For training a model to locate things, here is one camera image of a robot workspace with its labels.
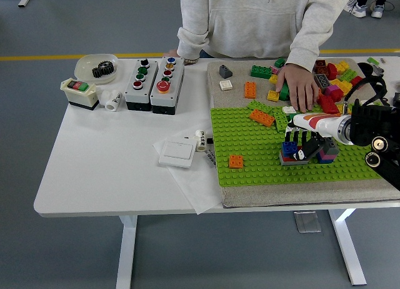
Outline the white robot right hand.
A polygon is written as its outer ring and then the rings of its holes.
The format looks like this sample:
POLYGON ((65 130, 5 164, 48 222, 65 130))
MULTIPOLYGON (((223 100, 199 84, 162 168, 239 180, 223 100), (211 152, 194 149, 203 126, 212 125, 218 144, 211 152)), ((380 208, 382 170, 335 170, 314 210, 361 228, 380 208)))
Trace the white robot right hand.
POLYGON ((299 151, 289 153, 294 161, 308 161, 322 150, 328 138, 334 138, 345 145, 353 145, 350 140, 351 116, 348 114, 309 113, 297 114, 287 124, 285 135, 302 131, 302 146, 299 151))

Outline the person's right hand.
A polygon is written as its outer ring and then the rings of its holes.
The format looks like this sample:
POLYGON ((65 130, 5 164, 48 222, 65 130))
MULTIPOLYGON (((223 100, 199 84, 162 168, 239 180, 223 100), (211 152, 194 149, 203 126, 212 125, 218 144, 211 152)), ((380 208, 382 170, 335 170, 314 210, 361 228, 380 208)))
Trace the person's right hand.
MULTIPOLYGON (((170 49, 168 52, 165 52, 163 56, 167 58, 180 58, 180 55, 178 55, 178 51, 176 49, 170 49)), ((199 59, 184 59, 184 58, 182 59, 184 61, 184 65, 196 64, 199 60, 199 59)))

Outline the person's left hand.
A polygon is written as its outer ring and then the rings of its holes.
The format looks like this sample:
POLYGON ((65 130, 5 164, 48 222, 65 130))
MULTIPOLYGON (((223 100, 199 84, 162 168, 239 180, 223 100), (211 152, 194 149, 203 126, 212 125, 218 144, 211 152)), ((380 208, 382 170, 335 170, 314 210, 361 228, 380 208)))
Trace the person's left hand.
POLYGON ((319 87, 310 71, 296 64, 287 64, 277 76, 276 92, 282 90, 284 83, 289 88, 289 100, 295 110, 305 113, 313 109, 319 87))

